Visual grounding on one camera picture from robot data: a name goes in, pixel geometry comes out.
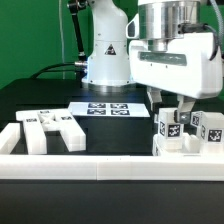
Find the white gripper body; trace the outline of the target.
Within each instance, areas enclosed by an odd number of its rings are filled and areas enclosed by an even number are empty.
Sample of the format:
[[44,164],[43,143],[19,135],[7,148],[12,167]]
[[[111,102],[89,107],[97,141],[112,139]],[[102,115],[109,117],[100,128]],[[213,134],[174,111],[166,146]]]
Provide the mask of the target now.
[[137,83],[195,99],[216,97],[223,88],[221,50],[213,32],[185,33],[166,52],[138,40],[139,15],[127,25],[131,76]]

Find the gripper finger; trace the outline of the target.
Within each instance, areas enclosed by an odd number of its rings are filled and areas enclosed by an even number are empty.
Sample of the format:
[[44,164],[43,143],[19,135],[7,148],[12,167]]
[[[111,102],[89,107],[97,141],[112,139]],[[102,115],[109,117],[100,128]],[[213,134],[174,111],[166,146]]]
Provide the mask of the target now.
[[151,111],[157,113],[162,103],[161,90],[153,87],[148,87],[147,95],[150,101]]
[[174,121],[180,124],[188,124],[190,122],[191,110],[195,104],[195,99],[178,95],[177,96],[178,107],[174,112]]

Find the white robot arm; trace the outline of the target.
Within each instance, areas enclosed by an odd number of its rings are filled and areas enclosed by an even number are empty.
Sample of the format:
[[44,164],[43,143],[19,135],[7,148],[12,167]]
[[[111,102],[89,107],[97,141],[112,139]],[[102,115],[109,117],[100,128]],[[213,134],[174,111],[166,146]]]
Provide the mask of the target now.
[[223,87],[220,41],[199,22],[204,0],[138,0],[132,20],[112,0],[87,0],[94,22],[94,48],[82,83],[102,92],[134,83],[147,87],[151,109],[163,90],[177,95],[175,118],[189,121],[198,99]]

